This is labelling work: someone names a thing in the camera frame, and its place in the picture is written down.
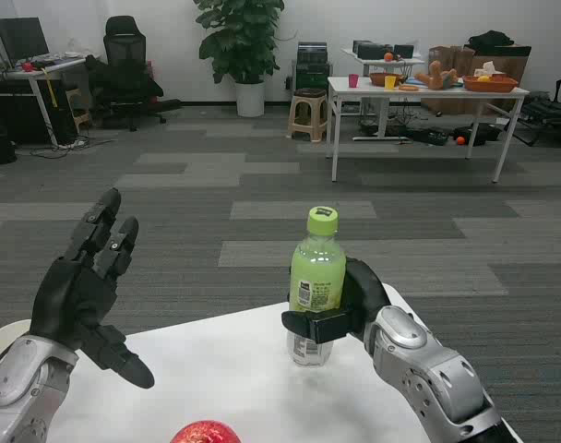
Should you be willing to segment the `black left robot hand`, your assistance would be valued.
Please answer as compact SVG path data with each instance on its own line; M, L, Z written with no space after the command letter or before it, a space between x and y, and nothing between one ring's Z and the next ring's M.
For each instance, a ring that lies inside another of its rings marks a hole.
M111 369L142 389L154 386L150 369L125 345L116 327L102 325L117 298L117 281L127 272L137 240L135 217L111 229L121 205L116 188L84 214L65 253L47 270L36 294L30 334L82 351L100 369Z

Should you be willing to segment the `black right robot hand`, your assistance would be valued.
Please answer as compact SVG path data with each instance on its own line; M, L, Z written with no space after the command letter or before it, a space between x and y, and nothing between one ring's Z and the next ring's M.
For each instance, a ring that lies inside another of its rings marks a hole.
M364 331L375 321L381 308L391 305L382 281L362 260L346 258L340 306L327 311L285 311L282 325L298 336L317 344L352 335L364 342Z

